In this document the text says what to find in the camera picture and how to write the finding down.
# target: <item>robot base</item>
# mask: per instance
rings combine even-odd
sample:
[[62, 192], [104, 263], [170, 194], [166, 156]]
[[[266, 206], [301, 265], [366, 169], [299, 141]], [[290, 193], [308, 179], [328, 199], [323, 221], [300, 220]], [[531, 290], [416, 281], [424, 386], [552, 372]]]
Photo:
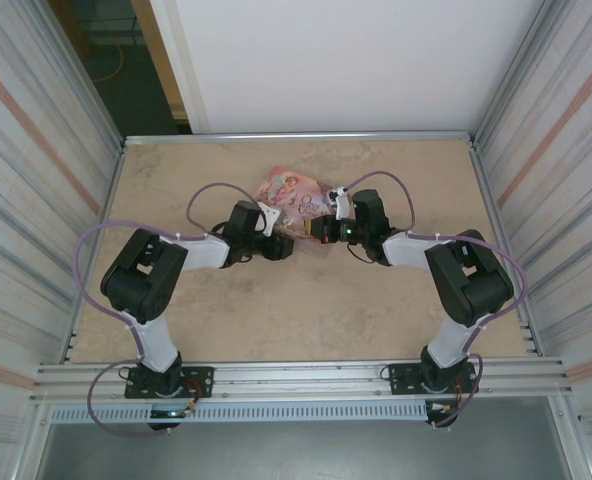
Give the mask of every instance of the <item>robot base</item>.
[[431, 389], [427, 385], [421, 363], [393, 363], [387, 366], [387, 371], [392, 395], [456, 395], [457, 383], [460, 383], [461, 393], [471, 393], [476, 379], [474, 365], [469, 362], [463, 362], [458, 371], [453, 372], [451, 381], [440, 390]]
[[[173, 372], [173, 379], [167, 379], [170, 370]], [[125, 386], [125, 398], [196, 398], [198, 390], [199, 398], [212, 396], [214, 386], [213, 367], [192, 367], [178, 366], [177, 369], [170, 368], [165, 373], [155, 373], [147, 367], [139, 365], [129, 369], [127, 385]]]

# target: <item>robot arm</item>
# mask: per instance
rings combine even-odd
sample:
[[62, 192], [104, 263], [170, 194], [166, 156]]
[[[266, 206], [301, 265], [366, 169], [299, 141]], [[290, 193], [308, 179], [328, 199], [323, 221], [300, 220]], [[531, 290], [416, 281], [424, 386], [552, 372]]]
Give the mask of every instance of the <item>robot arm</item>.
[[[333, 192], [338, 196], [343, 189]], [[513, 296], [512, 283], [494, 254], [484, 247], [464, 241], [416, 239], [391, 228], [376, 190], [359, 191], [352, 200], [355, 218], [320, 217], [312, 221], [310, 232], [322, 243], [361, 245], [375, 263], [432, 274], [446, 315], [436, 336], [421, 352], [420, 372], [426, 391], [444, 392], [466, 368], [465, 349], [480, 322]], [[476, 230], [459, 236], [483, 240]]]
[[129, 321], [140, 350], [141, 390], [159, 396], [178, 389], [182, 358], [171, 340], [165, 316], [181, 273], [227, 268], [260, 254], [269, 260], [291, 255], [291, 238], [272, 233], [280, 211], [238, 202], [222, 233], [196, 240], [164, 238], [137, 230], [105, 273], [101, 293]]

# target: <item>tabletop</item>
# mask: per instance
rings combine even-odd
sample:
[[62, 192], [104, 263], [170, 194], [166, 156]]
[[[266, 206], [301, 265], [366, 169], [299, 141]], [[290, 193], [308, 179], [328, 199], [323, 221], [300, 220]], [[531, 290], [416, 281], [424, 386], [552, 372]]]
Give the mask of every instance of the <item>tabletop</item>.
[[[274, 166], [333, 186], [365, 173], [398, 175], [414, 199], [417, 233], [455, 234], [469, 228], [494, 241], [463, 141], [311, 141], [285, 143], [132, 145], [111, 206], [111, 220], [134, 220], [168, 232], [200, 233], [185, 219], [191, 195], [212, 182], [231, 182], [252, 195]], [[400, 187], [387, 177], [360, 185], [383, 198], [392, 226], [409, 223]], [[227, 220], [240, 194], [204, 192], [193, 217], [208, 226]], [[90, 291], [132, 231], [107, 229]], [[167, 309], [172, 339], [185, 361], [326, 361], [417, 358], [445, 316], [431, 275], [412, 268], [368, 265], [336, 244], [324, 259], [295, 251], [228, 269], [181, 275]], [[492, 322], [472, 351], [524, 356], [514, 313]], [[135, 357], [124, 325], [86, 306], [71, 354], [74, 362]]]

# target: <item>white panel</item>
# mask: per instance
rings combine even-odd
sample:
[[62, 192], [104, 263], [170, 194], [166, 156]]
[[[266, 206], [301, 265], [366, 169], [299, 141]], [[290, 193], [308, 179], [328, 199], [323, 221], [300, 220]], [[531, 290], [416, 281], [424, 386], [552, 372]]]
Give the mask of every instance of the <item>white panel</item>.
[[153, 0], [198, 133], [473, 129], [541, 0]]

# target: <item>white bracket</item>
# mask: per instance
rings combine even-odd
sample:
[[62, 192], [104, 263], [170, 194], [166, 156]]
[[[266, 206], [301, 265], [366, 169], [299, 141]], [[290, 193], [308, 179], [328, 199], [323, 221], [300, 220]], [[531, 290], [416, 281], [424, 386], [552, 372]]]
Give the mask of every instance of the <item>white bracket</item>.
[[258, 202], [258, 206], [265, 214], [265, 221], [267, 223], [263, 223], [262, 216], [259, 217], [258, 222], [256, 222], [256, 230], [259, 231], [261, 228], [263, 228], [264, 225], [265, 228], [263, 229], [263, 235], [265, 235], [266, 237], [271, 237], [274, 225], [278, 221], [278, 217], [280, 217], [282, 210], [280, 208], [270, 207], [262, 202]]
[[332, 207], [336, 208], [336, 220], [348, 218], [351, 213], [351, 205], [345, 187], [338, 187], [327, 193], [327, 198]]

